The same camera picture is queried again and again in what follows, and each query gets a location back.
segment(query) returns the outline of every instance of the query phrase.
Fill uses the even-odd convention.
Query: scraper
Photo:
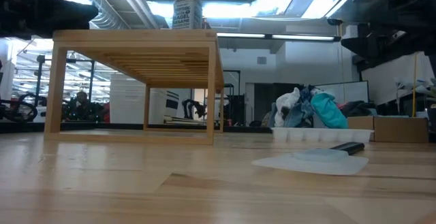
[[[258,159],[253,165],[314,174],[352,175],[367,163],[364,157],[350,156],[364,148],[363,143],[348,142],[330,149],[312,149],[278,157]]]

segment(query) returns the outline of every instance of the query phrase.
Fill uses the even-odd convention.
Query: wooden table
[[[53,41],[45,138],[81,141],[109,140],[107,137],[116,139],[112,135],[59,134],[68,50],[76,51],[145,83],[144,131],[156,130],[149,128],[151,88],[208,89],[209,97],[214,98],[215,91],[219,91],[221,92],[220,110],[223,114],[223,70],[217,34],[214,31],[68,30],[54,33]],[[207,132],[207,136],[192,139],[192,137],[150,137],[147,133],[143,133],[123,136],[120,140],[144,140],[144,142],[170,140],[175,143],[213,144],[214,108],[215,99],[209,99],[210,116],[207,120],[207,129],[204,131]],[[223,124],[223,116],[221,116],[220,132],[223,132]]]
[[[338,144],[262,133],[217,134],[213,146],[0,135],[0,223],[436,222],[436,144],[369,143],[352,176],[251,164]]]

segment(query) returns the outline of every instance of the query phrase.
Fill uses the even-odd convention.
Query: table leg
[[[48,86],[47,114],[44,133],[61,131],[63,83],[67,65],[67,50],[53,45],[52,65],[50,67],[50,83]]]
[[[213,130],[215,129],[215,72],[217,68],[217,51],[214,44],[209,46],[207,137],[210,144],[213,144]]]
[[[145,86],[145,105],[144,105],[144,130],[149,128],[149,114],[150,114],[150,86]]]
[[[219,132],[224,132],[224,88],[221,89],[221,105],[219,106]]]

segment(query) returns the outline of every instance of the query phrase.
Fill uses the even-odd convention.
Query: cardboard box
[[[358,116],[348,118],[350,129],[372,129],[374,142],[429,142],[429,122],[426,118],[395,118]]]

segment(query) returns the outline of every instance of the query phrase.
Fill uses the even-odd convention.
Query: white tray
[[[369,129],[272,128],[278,142],[369,142],[374,131]]]

